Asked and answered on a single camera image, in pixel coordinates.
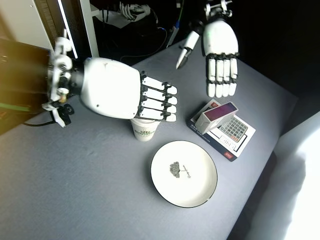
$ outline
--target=paper cup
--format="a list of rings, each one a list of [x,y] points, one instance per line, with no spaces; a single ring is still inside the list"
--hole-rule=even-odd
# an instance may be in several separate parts
[[[160,121],[138,118],[130,119],[130,121],[132,123],[132,128],[136,139],[141,142],[147,142],[152,139],[158,125],[160,124]]]

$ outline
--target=printed calculator image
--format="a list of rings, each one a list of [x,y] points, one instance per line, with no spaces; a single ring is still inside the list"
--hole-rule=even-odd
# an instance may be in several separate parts
[[[229,122],[226,122],[219,127],[220,131],[229,136],[229,138],[236,143],[244,136],[247,129],[248,127],[234,116]]]

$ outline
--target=table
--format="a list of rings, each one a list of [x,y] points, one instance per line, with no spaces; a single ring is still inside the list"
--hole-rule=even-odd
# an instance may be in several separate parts
[[[230,162],[186,126],[210,98],[200,44],[176,70],[180,52],[176,44],[134,66],[178,89],[177,121],[161,123],[149,142],[135,139],[130,121],[95,114],[78,97],[69,101],[75,114],[67,128],[20,125],[0,136],[0,239],[228,237],[297,99],[239,61],[236,94],[219,102],[232,100],[237,115],[256,132],[242,155]],[[29,123],[48,120],[46,112]],[[154,154],[177,140],[204,148],[217,168],[215,193],[199,207],[168,203],[152,183]]]

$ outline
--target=light strip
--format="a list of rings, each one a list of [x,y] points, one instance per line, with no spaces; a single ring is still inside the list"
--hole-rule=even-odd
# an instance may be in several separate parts
[[[75,45],[74,45],[74,41],[72,40],[70,28],[69,28],[69,25],[68,25],[68,22],[67,22],[66,14],[65,14],[64,7],[63,7],[63,5],[62,5],[61,0],[58,0],[58,4],[59,4],[60,12],[61,12],[61,14],[62,14],[62,18],[63,18],[64,25],[65,25],[65,28],[66,28],[66,32],[68,33],[69,40],[70,40],[70,42],[71,42],[71,46],[72,46],[72,51],[73,51],[73,54],[74,54],[74,58],[77,59],[77,58],[78,58],[78,55],[77,55],[77,52],[76,52],[76,48],[75,48]]]

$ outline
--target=plate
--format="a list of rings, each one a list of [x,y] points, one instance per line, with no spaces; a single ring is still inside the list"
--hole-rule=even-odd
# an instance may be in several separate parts
[[[212,158],[189,141],[173,141],[161,147],[153,157],[151,177],[164,199],[184,208],[208,201],[218,181]]]

